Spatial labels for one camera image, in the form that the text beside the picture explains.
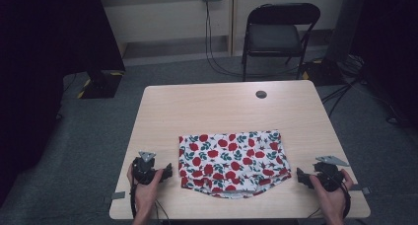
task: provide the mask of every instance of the small round object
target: small round object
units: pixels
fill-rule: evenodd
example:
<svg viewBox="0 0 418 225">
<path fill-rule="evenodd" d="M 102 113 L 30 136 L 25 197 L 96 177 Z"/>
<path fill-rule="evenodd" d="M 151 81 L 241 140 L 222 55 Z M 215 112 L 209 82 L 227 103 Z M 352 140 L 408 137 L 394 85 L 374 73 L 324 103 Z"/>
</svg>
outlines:
<svg viewBox="0 0 418 225">
<path fill-rule="evenodd" d="M 265 93 L 264 91 L 257 91 L 255 93 L 255 95 L 259 98 L 259 99 L 265 99 L 267 97 L 267 93 Z"/>
</svg>

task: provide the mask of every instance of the wrist strap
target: wrist strap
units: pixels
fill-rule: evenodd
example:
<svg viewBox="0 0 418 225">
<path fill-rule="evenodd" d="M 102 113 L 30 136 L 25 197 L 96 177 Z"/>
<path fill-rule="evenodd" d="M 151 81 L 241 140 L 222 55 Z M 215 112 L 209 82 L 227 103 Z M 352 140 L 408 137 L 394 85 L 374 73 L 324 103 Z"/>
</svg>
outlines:
<svg viewBox="0 0 418 225">
<path fill-rule="evenodd" d="M 135 207 L 135 191 L 136 191 L 136 187 L 138 186 L 133 184 L 133 181 L 135 181 L 135 178 L 133 177 L 133 170 L 132 170 L 132 184 L 131 184 L 131 198 L 130 198 L 130 202 L 131 202 L 131 210 L 132 210 L 132 216 L 135 218 L 136 216 L 136 207 Z"/>
</svg>

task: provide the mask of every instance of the black stand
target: black stand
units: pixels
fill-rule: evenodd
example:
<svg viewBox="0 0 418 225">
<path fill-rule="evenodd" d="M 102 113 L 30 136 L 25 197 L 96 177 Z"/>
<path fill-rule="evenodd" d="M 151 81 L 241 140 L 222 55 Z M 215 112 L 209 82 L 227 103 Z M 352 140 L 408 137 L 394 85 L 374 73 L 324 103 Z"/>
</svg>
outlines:
<svg viewBox="0 0 418 225">
<path fill-rule="evenodd" d="M 117 87 L 123 74 L 102 73 L 101 71 L 88 72 L 90 79 L 81 90 L 79 99 L 111 99 L 116 94 Z"/>
</svg>

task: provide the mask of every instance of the chair leg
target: chair leg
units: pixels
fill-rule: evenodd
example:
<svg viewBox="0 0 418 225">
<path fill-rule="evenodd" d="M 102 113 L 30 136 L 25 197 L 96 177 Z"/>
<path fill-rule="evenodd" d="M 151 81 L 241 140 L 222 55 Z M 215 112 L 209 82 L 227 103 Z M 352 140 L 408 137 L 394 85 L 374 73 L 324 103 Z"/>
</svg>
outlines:
<svg viewBox="0 0 418 225">
<path fill-rule="evenodd" d="M 290 56 L 290 57 L 286 60 L 285 64 L 288 64 L 288 63 L 289 63 L 289 61 L 290 61 L 290 59 L 292 59 L 292 56 Z"/>
<path fill-rule="evenodd" d="M 298 72 L 296 73 L 296 80 L 299 80 L 299 77 L 301 76 L 301 68 L 302 68 L 302 64 L 304 63 L 304 56 L 301 56 L 301 59 L 299 60 L 299 65 L 298 65 Z"/>
<path fill-rule="evenodd" d="M 245 75 L 246 75 L 246 53 L 243 53 L 243 59 L 241 61 L 243 64 L 243 82 L 245 82 Z"/>
</svg>

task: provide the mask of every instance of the wooden table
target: wooden table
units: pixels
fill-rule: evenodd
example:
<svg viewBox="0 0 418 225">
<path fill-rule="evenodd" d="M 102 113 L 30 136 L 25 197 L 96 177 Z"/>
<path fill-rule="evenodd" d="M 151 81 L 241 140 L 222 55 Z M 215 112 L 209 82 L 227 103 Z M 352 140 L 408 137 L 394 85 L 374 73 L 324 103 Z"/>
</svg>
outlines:
<svg viewBox="0 0 418 225">
<path fill-rule="evenodd" d="M 255 93 L 264 91 L 265 99 Z M 292 179 L 247 199 L 215 198 L 180 187 L 178 137 L 279 129 Z M 131 219 L 126 172 L 138 151 L 156 152 L 155 168 L 174 165 L 159 185 L 158 201 L 171 219 L 306 218 L 318 208 L 314 191 L 299 184 L 296 168 L 313 173 L 315 157 L 333 155 L 348 162 L 310 81 L 245 82 L 152 86 L 146 88 L 115 192 L 126 191 L 110 208 L 113 219 Z M 346 168 L 355 183 L 351 168 Z M 348 217 L 367 217 L 360 191 L 351 191 Z"/>
</svg>

